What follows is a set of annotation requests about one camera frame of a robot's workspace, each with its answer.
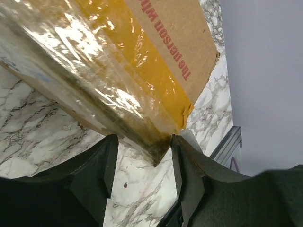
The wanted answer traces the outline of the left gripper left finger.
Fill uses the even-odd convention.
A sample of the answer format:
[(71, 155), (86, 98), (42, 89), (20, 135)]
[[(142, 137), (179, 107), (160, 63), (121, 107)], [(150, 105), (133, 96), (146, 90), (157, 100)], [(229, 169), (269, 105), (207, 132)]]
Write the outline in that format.
[(32, 177), (0, 180), (3, 227), (101, 227), (111, 197), (118, 137)]

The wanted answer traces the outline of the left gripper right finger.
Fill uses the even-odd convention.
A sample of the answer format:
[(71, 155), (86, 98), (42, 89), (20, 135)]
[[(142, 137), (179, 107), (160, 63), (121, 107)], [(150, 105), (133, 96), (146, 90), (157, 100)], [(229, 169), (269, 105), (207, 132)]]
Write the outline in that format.
[(184, 226), (302, 226), (302, 165), (249, 177), (198, 152), (179, 135), (173, 135), (171, 150)]

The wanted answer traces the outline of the brown cardboard express box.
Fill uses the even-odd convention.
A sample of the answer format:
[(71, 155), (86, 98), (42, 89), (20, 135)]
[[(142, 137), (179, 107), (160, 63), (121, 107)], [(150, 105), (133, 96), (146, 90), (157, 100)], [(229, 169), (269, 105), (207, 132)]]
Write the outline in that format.
[(220, 55), (197, 0), (3, 0), (0, 64), (157, 166)]

